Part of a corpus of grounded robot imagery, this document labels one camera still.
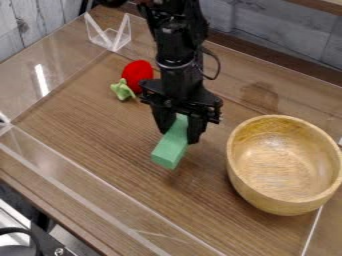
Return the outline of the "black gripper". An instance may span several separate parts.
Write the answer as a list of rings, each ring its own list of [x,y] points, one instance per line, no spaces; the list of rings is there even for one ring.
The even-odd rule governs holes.
[[[207,123],[219,123],[221,99],[203,85],[203,71],[195,61],[157,63],[160,78],[141,80],[141,101],[149,105],[156,126],[164,134],[177,114],[188,116],[187,140],[196,144]]]

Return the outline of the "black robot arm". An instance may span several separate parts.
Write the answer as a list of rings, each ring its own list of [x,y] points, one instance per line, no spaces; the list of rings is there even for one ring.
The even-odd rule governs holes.
[[[156,126],[167,133],[176,116],[187,116],[185,140],[195,144],[209,123],[220,122],[221,99],[204,87],[203,56],[212,53],[203,43],[208,22],[199,0],[136,0],[136,8],[145,19],[156,43],[154,62],[160,77],[144,79],[141,102],[150,107]]]

